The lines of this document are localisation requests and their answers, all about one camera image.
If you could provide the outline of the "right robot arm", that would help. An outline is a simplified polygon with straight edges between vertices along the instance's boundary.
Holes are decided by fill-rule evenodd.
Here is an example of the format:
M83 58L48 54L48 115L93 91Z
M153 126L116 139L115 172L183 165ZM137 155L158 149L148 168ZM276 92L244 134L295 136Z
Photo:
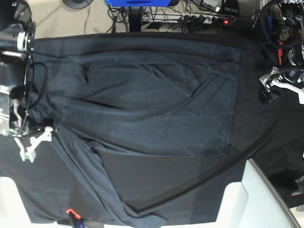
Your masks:
M33 59L36 24L25 0L0 2L0 134L12 137L20 148L23 161L34 162L36 148L50 142L54 128L35 124L29 112L46 91L48 75L44 75L39 96L30 101L35 75Z

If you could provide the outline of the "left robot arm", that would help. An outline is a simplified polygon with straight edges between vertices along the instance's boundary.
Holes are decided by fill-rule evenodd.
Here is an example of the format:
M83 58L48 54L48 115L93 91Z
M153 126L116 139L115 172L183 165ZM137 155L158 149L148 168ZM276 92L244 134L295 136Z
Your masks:
M280 96L278 88L297 94L304 103L304 2L271 0L261 9L260 27L277 52L278 66L260 77L258 99L268 104Z

